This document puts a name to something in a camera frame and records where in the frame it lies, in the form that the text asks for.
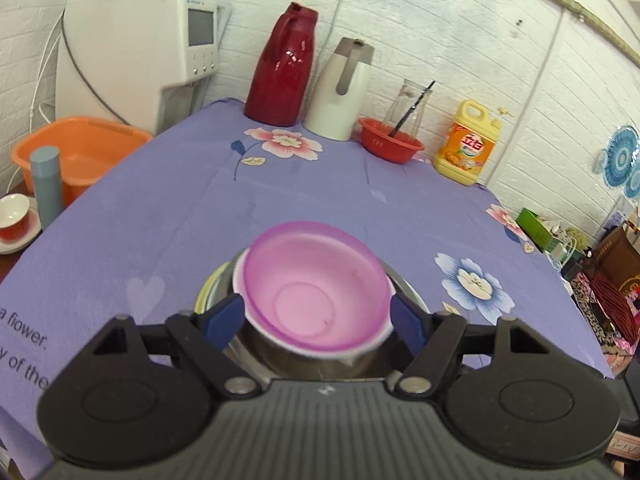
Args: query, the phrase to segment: red pitcher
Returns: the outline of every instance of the red pitcher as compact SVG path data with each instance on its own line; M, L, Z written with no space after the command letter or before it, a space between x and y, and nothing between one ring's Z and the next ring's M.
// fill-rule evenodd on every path
M273 126L293 126L314 60L318 13L293 3L273 27L255 68L244 114Z

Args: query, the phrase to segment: purple bowl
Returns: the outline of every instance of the purple bowl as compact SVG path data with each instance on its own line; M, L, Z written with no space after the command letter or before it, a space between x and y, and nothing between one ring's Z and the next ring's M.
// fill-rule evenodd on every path
M238 260L234 289L249 322L290 351L351 358L393 330L392 286L380 261L351 235L318 222L262 234Z

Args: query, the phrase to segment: saucer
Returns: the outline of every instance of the saucer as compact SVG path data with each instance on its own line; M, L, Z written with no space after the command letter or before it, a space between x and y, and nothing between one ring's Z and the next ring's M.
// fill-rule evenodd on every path
M18 238L15 242L5 242L0 240L0 254L12 254L17 253L29 245L42 229L40 224L40 216L38 216L38 207L36 206L36 199L33 196L29 196L29 230L26 234Z

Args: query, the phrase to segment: appliance screen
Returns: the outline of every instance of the appliance screen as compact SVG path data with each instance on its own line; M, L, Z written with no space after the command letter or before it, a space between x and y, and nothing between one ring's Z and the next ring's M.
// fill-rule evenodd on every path
M213 43L213 12L189 9L189 46Z

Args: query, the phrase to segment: blue thermos bottle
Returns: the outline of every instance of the blue thermos bottle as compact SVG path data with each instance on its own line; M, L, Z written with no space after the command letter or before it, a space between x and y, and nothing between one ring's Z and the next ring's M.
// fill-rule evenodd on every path
M36 195L42 230L46 229L64 210L60 150L43 146L31 152L31 176Z

